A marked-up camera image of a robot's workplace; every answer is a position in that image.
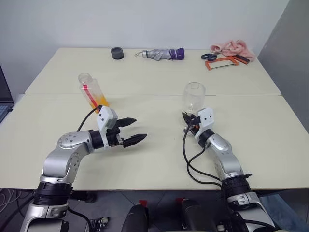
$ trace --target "plastic bottle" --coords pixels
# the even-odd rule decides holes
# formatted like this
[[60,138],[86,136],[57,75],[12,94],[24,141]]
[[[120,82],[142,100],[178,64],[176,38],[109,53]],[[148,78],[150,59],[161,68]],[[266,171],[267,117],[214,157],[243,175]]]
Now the plastic bottle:
[[98,105],[110,106],[96,79],[93,79],[88,73],[82,73],[78,76],[78,80],[81,83],[81,92],[93,109]]

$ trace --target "pink towel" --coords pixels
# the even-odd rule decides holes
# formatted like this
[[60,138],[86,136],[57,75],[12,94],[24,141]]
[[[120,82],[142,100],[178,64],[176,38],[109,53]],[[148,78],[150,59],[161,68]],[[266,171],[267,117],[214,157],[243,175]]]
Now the pink towel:
[[216,43],[211,46],[211,52],[221,53],[226,57],[238,54],[248,58],[250,61],[253,61],[255,58],[255,55],[248,50],[243,40],[237,40],[236,42],[230,40],[225,43]]

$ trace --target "white table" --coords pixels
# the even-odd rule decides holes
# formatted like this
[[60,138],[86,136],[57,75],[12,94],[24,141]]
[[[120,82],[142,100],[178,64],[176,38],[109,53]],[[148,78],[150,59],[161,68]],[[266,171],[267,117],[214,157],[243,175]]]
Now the white table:
[[104,94],[181,95],[189,82],[200,82],[207,95],[280,95],[261,63],[208,71],[200,56],[186,50],[184,60],[143,59],[139,49],[124,49],[114,60],[107,48],[60,48],[27,89],[27,94],[80,93],[77,76],[90,73]]
[[[182,154],[181,96],[107,95],[119,118],[138,121],[124,137],[148,133],[139,144],[85,157],[75,190],[216,189],[195,183]],[[232,144],[253,189],[309,187],[309,135],[282,96],[206,96],[213,130]],[[90,107],[81,94],[25,95],[0,124],[0,186],[35,189],[43,162],[58,138],[75,131]],[[96,115],[83,127],[96,129]],[[188,156],[201,148],[192,136]],[[193,164],[215,174],[207,153]]]

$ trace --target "black scissors handle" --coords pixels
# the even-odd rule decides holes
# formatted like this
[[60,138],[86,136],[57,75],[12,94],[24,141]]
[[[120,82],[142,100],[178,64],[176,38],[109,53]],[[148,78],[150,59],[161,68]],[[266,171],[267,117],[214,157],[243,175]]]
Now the black scissors handle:
[[217,59],[217,55],[213,53],[206,53],[201,55],[201,59],[206,59],[208,61],[214,61]]

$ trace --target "black tape roll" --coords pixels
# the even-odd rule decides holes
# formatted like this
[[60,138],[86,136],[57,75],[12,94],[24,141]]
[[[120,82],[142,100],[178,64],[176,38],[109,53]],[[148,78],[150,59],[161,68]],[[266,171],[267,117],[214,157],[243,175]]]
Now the black tape roll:
[[111,49],[111,54],[114,59],[122,59],[125,57],[124,52],[120,47],[113,47]]

